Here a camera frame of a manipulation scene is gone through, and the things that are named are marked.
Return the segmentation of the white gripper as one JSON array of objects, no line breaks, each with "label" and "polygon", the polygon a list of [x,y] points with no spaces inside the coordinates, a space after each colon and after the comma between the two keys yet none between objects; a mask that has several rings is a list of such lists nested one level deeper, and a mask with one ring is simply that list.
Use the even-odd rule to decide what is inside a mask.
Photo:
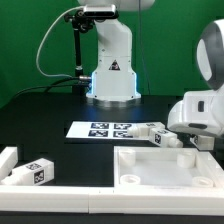
[{"label": "white gripper", "polygon": [[168,115],[174,132],[224,138],[224,90],[190,91]]}]

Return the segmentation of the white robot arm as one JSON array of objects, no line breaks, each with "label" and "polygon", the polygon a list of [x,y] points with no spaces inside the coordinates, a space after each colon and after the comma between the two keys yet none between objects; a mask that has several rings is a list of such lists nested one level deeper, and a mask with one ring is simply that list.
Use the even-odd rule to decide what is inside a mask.
[{"label": "white robot arm", "polygon": [[[137,75],[131,67],[132,33],[119,22],[121,11],[151,8],[156,0],[78,0],[82,15],[98,33],[98,65],[87,98],[106,105],[137,100]],[[196,50],[197,67],[207,91],[188,91],[168,115],[174,132],[224,138],[224,19],[210,22]]]}]

